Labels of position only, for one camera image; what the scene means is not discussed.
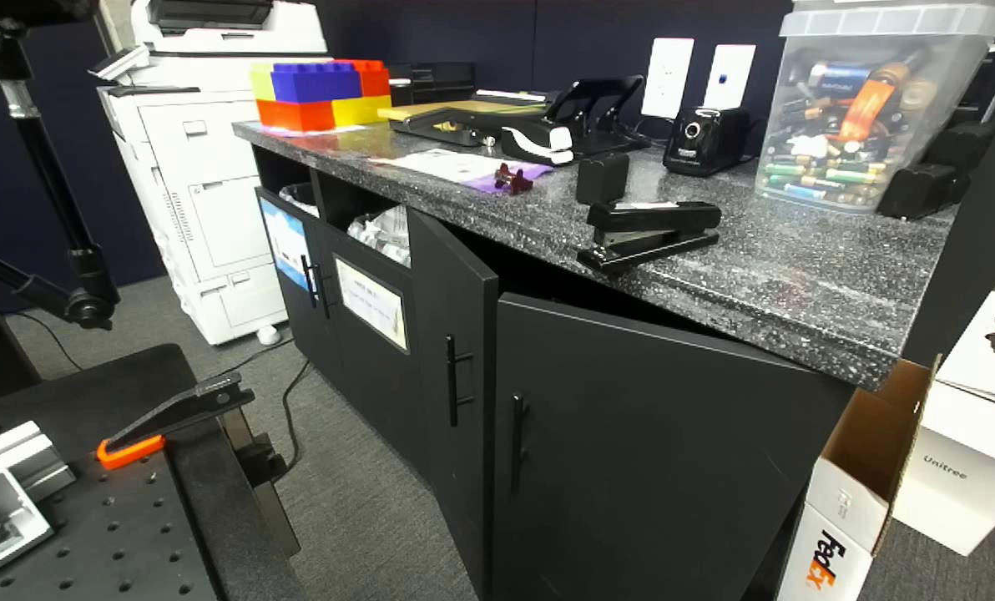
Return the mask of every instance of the granite countertop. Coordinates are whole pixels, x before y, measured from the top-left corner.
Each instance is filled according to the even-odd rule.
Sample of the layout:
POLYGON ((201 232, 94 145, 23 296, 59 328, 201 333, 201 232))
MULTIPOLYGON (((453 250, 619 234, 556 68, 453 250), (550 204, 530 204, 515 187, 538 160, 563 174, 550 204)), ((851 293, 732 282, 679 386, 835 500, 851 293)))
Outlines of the granite countertop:
POLYGON ((675 177, 658 150, 641 150, 632 154, 629 200, 712 200, 723 213, 722 240, 606 282, 573 260, 591 240, 586 206, 573 204, 573 168, 538 179, 530 195, 488 196, 385 168, 378 158, 437 146, 388 128, 285 134, 236 125, 236 134, 847 383, 878 383, 897 360, 950 225, 950 213, 911 225, 760 200, 750 170, 675 177))

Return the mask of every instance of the white printer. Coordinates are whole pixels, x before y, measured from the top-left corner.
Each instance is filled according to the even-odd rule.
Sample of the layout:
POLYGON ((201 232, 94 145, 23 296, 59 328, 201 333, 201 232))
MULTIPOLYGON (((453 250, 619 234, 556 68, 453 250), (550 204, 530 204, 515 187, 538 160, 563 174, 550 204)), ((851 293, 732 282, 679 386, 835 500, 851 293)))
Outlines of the white printer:
POLYGON ((258 119, 255 62, 323 60, 318 9, 137 0, 131 26, 137 48, 94 74, 167 276, 207 345, 262 333, 287 315, 255 200, 255 150, 229 125, 258 119))

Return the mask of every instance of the gray carpet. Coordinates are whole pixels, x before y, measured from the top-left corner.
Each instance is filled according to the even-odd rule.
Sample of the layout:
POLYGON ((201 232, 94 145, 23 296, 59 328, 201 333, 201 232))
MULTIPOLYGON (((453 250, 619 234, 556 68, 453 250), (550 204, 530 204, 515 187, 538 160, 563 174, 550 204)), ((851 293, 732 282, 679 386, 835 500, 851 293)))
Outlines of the gray carpet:
MULTIPOLYGON (((111 333, 90 333, 44 317, 81 364, 104 364, 140 348, 180 345, 195 373, 207 378, 255 352, 258 342, 207 348, 180 315, 167 282, 122 288, 111 333)), ((25 348, 40 378, 62 378, 72 368, 49 336, 21 317, 11 329, 25 348)), ((299 368, 292 345, 242 368, 258 393, 247 406, 255 433, 271 433, 291 452, 279 415, 279 391, 299 368)), ((367 432, 367 425, 306 372, 292 391, 292 422, 305 459, 279 480, 279 498, 299 537, 292 572, 318 601, 472 601, 474 591, 424 484, 367 432)))
MULTIPOLYGON (((104 364, 173 342, 191 357, 195 373, 205 378, 258 352, 255 342, 207 348, 180 315, 167 282, 122 288, 113 333, 47 324, 81 364, 104 364)), ((44 378, 72 372, 35 324, 11 317, 11 328, 44 378)), ((279 391, 297 368, 297 348, 279 348, 242 368, 242 383, 258 391, 258 402, 247 406, 249 426, 271 433, 285 453, 279 391)), ((279 484, 279 498, 299 537, 292 572, 311 599, 472 601, 474 591, 435 498, 321 373, 306 372, 292 393, 292 416, 305 436, 305 461, 279 484)), ((995 534, 964 561, 893 524, 862 599, 995 601, 995 534)))

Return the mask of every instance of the storage bin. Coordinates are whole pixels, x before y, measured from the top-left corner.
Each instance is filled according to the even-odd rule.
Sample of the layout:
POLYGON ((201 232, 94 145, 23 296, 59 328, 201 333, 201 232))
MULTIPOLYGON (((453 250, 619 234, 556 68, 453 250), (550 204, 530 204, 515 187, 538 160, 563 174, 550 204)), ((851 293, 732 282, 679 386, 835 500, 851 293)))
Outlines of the storage bin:
POLYGON ((964 97, 995 40, 995 8, 797 8, 807 3, 780 29, 758 195, 875 209, 964 97))

